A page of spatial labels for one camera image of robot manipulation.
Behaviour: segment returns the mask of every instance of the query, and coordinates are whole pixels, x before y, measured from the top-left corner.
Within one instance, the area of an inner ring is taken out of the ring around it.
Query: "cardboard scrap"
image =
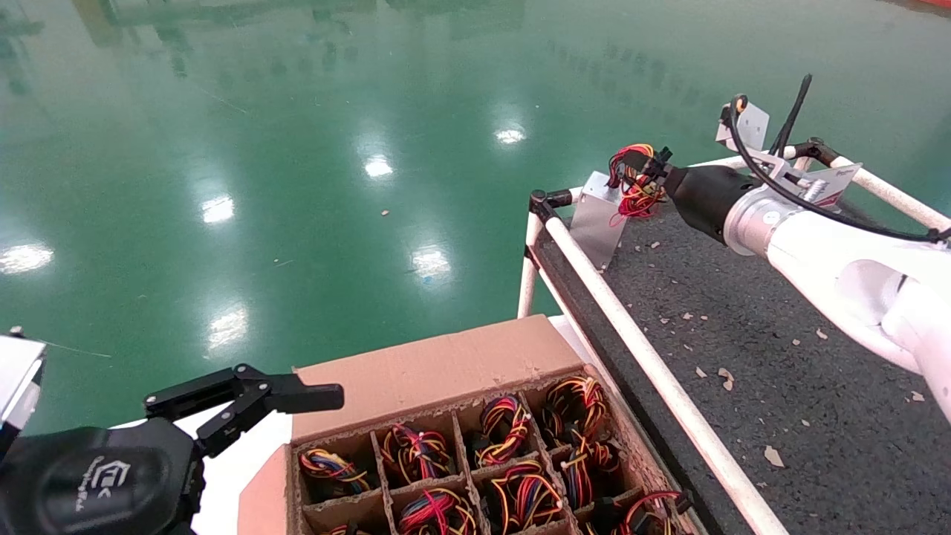
[[[763,452],[763,456],[767,458],[767,461],[773,466],[779,468],[785,468],[786,465],[783,464],[783,459],[779,456],[779,451],[776,451],[776,448],[773,446],[767,446],[766,451]]]
[[[716,374],[726,379],[723,382],[723,388],[725,388],[727,391],[732,391],[734,381],[733,374],[730,373],[725,367],[721,367],[720,370],[716,372]]]

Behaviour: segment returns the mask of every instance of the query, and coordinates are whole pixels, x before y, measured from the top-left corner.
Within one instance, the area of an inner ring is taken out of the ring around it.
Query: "black conveyor mat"
[[[662,210],[628,221],[603,276],[789,532],[951,532],[951,424],[924,380],[842,334],[762,259]],[[537,254],[678,476],[724,533],[749,533],[547,232]],[[720,367],[735,377],[732,391]],[[786,468],[769,463],[766,446]]]

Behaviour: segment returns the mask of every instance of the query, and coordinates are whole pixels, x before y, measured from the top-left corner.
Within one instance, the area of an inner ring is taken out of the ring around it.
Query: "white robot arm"
[[[921,374],[951,421],[951,228],[909,234],[818,207],[812,193],[823,181],[744,144],[732,126],[746,107],[737,95],[724,108],[721,130],[752,176],[722,166],[666,166],[658,182],[690,226],[739,254],[764,258],[845,334]]]

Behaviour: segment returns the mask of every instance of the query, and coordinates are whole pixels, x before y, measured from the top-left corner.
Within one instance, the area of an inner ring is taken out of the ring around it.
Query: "red wire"
[[[631,517],[634,516],[634,512],[640,508],[641,505],[649,502],[650,500],[656,500],[657,498],[676,498],[680,496],[680,492],[674,492],[672,490],[661,490],[658,492],[652,492],[647,496],[641,498],[640,500],[634,502],[634,505],[631,505],[631,508],[628,509],[627,516],[624,517],[624,523],[621,525],[621,531],[625,534],[631,533]]]

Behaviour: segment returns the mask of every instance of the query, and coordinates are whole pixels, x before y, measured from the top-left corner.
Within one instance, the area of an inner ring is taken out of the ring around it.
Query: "cardboard divider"
[[[460,473],[459,468],[465,464],[465,449],[464,447],[461,449],[462,453],[460,456],[460,444],[456,439],[454,415],[452,412],[424,414],[413,420],[400,423],[410,427],[414,431],[436,431],[442,435],[446,442],[446,450],[452,458],[452,461],[449,463],[449,475],[457,475]],[[391,429],[391,426],[385,427],[378,429],[373,433],[380,447],[385,445],[385,437],[391,431]],[[383,473],[385,473],[386,479],[389,481],[389,487],[391,489],[397,489],[409,485],[409,482],[403,478],[398,468],[388,466],[385,462],[382,465]]]
[[[512,466],[515,466],[523,461],[536,460],[541,463],[541,454],[537,451],[529,451],[527,455],[521,457],[515,457],[510,459],[508,463],[503,463],[501,465],[495,466],[483,466],[477,470],[473,470],[473,483],[481,483],[487,479],[496,478],[505,473],[505,470],[508,470]]]
[[[398,526],[402,509],[423,496],[424,491],[434,488],[447,488],[469,501],[479,535],[498,535],[497,531],[493,532],[492,526],[498,526],[501,519],[488,518],[482,510],[482,501],[494,495],[487,492],[486,485],[489,485],[490,479],[501,476],[511,466],[526,460],[535,460],[541,464],[543,475],[552,483],[562,502],[562,510],[546,525],[531,526],[507,535],[586,535],[583,527],[594,514],[594,504],[571,511],[565,498],[566,487],[561,463],[568,459],[573,446],[550,447],[546,444],[539,419],[548,389],[561,379],[577,375],[580,369],[560,378],[529,382],[508,392],[529,407],[533,418],[529,421],[529,433],[519,449],[519,455],[499,466],[475,465],[469,434],[481,431],[479,416],[483,407],[488,401],[505,395],[505,391],[491,394],[482,392],[481,397],[406,414],[399,420],[377,421],[374,426],[353,429],[293,447],[292,455],[287,461],[292,467],[288,495],[295,499],[300,497],[300,501],[288,511],[288,535],[321,535],[350,521],[370,535],[400,535]],[[592,368],[586,367],[585,371],[587,375],[598,378]],[[596,488],[595,498],[612,497],[618,507],[626,512],[645,491],[661,490],[667,486],[657,483],[656,468],[644,465],[647,449],[641,442],[640,435],[636,434],[630,423],[619,420],[622,413],[614,406],[616,402],[611,396],[606,398],[609,414],[598,436],[617,447],[621,466],[616,475],[611,476],[607,485]],[[381,446],[387,431],[397,422],[416,430],[435,430],[441,433],[453,456],[454,474],[407,485],[398,473],[389,469],[383,461]],[[354,462],[361,469],[366,469],[373,474],[378,487],[357,496],[321,500],[320,496],[312,494],[314,484],[308,481],[311,478],[303,475],[298,462],[300,454],[311,447],[322,447]],[[645,485],[645,482],[653,482],[653,485]],[[682,517],[677,517],[675,522],[680,526],[681,532],[694,531],[690,528],[690,523]]]
[[[357,496],[305,505],[302,511],[304,520],[315,535],[329,533],[334,528],[350,522],[355,523],[360,531],[370,535],[390,533],[390,525],[384,514],[383,491],[379,488]]]
[[[619,496],[612,497],[617,507],[618,515],[623,517],[625,514],[627,514],[631,505],[634,505],[634,502],[636,502],[642,496],[644,496],[644,491],[642,490],[629,490],[623,494],[620,494]],[[594,506],[594,503],[587,504],[574,512],[574,518],[578,521],[579,526],[583,527],[584,524],[592,520]]]
[[[383,467],[383,456],[379,453],[379,442],[376,433],[370,433],[370,443],[373,444],[374,455],[377,457],[377,472],[379,473],[379,489],[383,494],[383,516],[386,517],[387,531],[397,535],[397,525],[393,520],[393,497],[390,495],[390,481],[386,477]]]
[[[343,460],[353,463],[359,470],[366,470],[367,480],[374,488],[380,487],[377,452],[374,450],[368,433],[347,433],[327,441],[313,441],[294,448],[293,470],[297,485],[301,490],[301,505],[312,505],[339,498],[333,495],[331,480],[308,476],[301,467],[301,454],[311,448],[322,448],[339,455]]]

